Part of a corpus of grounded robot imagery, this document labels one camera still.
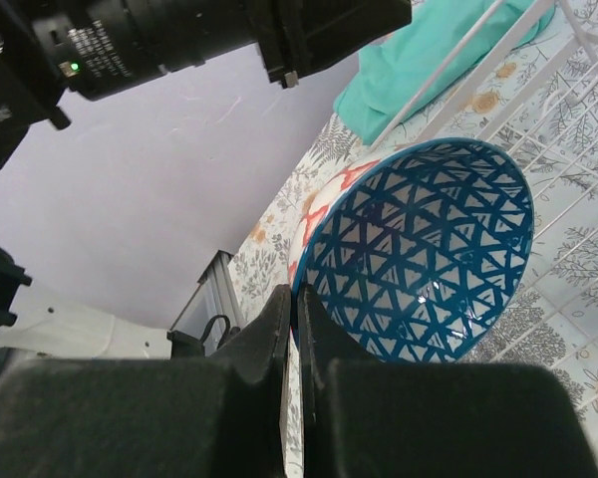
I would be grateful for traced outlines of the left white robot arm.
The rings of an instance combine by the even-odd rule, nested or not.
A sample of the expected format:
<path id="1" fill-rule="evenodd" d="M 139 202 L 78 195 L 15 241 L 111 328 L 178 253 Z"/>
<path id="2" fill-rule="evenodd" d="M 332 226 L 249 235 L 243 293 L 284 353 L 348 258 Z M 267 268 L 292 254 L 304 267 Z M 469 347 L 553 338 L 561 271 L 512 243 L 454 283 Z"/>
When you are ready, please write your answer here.
<path id="1" fill-rule="evenodd" d="M 29 128 L 65 129 L 65 91 L 96 101 L 255 45 L 283 88 L 410 24 L 407 1 L 0 1 L 0 170 Z M 0 248 L 0 349 L 170 359 L 200 342 L 61 299 Z"/>

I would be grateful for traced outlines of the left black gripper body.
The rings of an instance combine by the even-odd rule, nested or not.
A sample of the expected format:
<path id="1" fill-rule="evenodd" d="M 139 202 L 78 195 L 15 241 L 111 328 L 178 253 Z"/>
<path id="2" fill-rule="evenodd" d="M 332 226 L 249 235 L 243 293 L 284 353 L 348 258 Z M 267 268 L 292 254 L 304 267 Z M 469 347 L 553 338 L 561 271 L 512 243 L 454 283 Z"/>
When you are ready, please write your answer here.
<path id="1" fill-rule="evenodd" d="M 410 24 L 408 1 L 0 1 L 0 169 L 65 91 L 97 101 L 254 45 L 285 89 Z"/>

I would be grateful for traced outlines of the teal cloth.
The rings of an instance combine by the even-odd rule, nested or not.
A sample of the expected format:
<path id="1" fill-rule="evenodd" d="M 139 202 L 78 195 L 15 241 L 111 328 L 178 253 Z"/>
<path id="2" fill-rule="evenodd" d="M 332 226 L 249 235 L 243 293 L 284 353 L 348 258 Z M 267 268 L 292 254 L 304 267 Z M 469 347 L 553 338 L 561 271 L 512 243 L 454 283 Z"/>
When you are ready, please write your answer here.
<path id="1" fill-rule="evenodd" d="M 374 142 L 491 5 L 490 1 L 429 0 L 416 6 L 410 25 L 358 52 L 359 71 L 334 101 L 334 113 L 363 144 Z M 530 5 L 525 0 L 503 2 L 409 114 L 478 65 Z"/>

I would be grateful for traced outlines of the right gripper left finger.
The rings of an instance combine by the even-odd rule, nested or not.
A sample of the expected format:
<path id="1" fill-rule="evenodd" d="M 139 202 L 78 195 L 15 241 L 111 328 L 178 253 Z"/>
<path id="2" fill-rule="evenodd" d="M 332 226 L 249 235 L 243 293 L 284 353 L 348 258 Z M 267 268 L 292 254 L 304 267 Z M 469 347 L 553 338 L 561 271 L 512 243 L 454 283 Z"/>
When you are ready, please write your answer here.
<path id="1" fill-rule="evenodd" d="M 213 355 L 43 358 L 0 376 L 0 477 L 280 477 L 292 296 Z"/>

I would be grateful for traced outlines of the blue white patterned bowl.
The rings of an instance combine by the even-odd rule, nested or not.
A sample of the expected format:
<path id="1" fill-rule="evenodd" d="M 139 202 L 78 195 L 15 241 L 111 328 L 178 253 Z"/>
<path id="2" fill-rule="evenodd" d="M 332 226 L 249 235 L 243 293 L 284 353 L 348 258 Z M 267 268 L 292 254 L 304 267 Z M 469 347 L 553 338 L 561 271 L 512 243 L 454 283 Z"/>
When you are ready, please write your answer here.
<path id="1" fill-rule="evenodd" d="M 329 180 L 299 223 L 294 342 L 309 286 L 376 359 L 462 363 L 516 292 L 533 231 L 529 186 L 493 144 L 449 137 L 369 155 Z"/>

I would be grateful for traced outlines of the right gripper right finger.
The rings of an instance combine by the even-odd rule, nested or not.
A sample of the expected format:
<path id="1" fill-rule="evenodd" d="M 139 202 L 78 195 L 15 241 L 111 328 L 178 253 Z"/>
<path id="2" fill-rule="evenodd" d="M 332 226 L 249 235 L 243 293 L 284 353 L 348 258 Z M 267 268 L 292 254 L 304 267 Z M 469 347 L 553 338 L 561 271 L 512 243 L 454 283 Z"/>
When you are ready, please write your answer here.
<path id="1" fill-rule="evenodd" d="M 298 293 L 308 477 L 596 477 L 565 388 L 518 363 L 382 362 Z"/>

